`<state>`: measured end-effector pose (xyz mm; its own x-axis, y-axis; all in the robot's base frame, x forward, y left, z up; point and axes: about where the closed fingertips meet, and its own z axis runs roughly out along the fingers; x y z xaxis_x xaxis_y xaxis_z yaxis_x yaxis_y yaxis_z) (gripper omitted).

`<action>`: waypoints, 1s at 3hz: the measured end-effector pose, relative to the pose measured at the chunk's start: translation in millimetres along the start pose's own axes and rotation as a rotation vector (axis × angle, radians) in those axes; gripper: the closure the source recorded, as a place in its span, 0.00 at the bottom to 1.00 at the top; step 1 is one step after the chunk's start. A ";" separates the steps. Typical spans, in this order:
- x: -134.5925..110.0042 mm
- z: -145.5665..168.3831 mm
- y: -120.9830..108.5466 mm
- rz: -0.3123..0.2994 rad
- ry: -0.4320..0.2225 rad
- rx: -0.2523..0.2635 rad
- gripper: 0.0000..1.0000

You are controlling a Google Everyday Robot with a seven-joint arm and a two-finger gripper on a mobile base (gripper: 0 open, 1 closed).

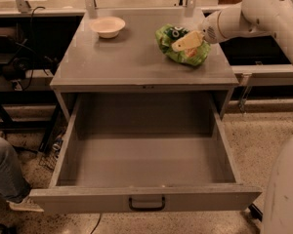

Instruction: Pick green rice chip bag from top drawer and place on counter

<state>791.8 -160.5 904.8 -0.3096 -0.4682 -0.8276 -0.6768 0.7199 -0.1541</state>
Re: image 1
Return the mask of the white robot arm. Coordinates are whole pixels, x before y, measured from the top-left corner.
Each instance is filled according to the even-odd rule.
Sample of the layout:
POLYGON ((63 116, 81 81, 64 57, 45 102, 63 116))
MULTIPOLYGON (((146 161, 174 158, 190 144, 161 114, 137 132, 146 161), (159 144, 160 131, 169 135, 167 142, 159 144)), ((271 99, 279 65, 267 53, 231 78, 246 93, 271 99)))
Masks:
MULTIPOLYGON (((293 65, 293 0, 242 0, 204 19, 197 31, 172 45, 174 51, 202 42, 270 35, 293 65)), ((281 147, 266 192, 261 234, 293 234, 293 137, 281 147)))

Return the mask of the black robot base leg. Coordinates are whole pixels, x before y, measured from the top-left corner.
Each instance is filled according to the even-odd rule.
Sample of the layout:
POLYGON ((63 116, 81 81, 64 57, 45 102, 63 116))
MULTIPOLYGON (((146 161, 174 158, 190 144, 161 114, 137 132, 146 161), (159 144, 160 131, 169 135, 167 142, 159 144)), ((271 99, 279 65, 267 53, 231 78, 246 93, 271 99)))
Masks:
POLYGON ((263 213, 259 210, 259 208, 255 204, 251 204, 248 207, 250 214, 252 215, 253 218, 262 220, 263 219, 263 213))

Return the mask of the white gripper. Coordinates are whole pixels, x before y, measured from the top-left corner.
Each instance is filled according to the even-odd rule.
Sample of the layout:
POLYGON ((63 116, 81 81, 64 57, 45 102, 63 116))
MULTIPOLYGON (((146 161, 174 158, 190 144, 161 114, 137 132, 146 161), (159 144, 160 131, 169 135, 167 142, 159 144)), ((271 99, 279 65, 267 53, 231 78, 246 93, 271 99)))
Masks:
POLYGON ((219 16, 221 12, 217 11, 205 17, 199 25, 200 31, 191 31, 184 37, 178 39, 172 44, 172 49, 175 52, 180 52, 186 49, 199 47, 204 39, 210 44, 217 44, 226 41, 226 37, 222 34, 219 26, 219 16))

